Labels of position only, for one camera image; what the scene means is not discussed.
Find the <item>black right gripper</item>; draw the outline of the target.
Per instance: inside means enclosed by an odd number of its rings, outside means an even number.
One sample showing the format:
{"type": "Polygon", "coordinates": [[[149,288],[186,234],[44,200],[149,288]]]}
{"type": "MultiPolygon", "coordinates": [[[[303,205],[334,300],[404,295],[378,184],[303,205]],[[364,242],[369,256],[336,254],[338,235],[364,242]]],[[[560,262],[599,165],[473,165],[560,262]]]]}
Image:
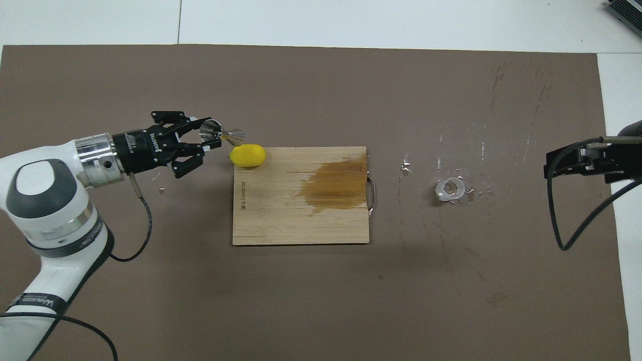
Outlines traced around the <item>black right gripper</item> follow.
{"type": "Polygon", "coordinates": [[[546,153],[544,178],[560,174],[580,173],[587,169],[594,172],[608,172],[605,183],[635,180],[641,177],[641,121],[630,124],[615,136],[604,136],[589,145],[570,144],[546,153]]]}

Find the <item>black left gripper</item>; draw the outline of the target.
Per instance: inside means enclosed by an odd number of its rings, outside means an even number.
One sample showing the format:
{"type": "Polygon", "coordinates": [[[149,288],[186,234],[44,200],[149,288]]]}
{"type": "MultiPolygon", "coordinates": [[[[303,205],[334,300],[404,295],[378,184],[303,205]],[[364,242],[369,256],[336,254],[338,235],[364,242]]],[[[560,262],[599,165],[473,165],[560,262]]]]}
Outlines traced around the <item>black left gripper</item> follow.
{"type": "Polygon", "coordinates": [[[142,173],[171,165],[179,179],[202,166],[206,152],[222,146],[221,141],[180,142],[180,136],[193,130],[206,136],[220,135],[222,126],[211,117],[188,117],[183,111],[153,111],[152,119],[155,125],[147,129],[113,135],[115,154],[124,173],[142,173]]]}

